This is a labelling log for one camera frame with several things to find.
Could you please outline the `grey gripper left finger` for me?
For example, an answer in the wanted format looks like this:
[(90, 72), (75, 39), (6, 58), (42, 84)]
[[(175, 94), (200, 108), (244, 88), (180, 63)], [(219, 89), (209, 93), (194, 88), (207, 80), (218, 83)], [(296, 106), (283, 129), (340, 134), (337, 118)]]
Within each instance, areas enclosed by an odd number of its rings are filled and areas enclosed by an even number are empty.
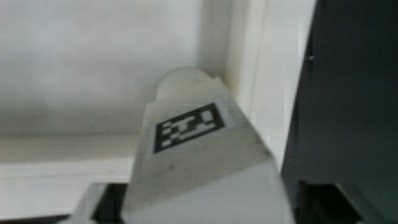
[(67, 224), (125, 224), (122, 209), (127, 194), (127, 183), (95, 183)]

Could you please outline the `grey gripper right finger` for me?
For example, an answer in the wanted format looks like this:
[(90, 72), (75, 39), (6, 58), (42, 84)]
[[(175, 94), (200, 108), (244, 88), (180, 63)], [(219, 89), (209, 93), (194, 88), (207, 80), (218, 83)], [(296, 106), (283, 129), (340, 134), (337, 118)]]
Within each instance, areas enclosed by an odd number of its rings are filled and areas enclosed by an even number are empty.
[(353, 184), (299, 182), (297, 224), (386, 224), (386, 218)]

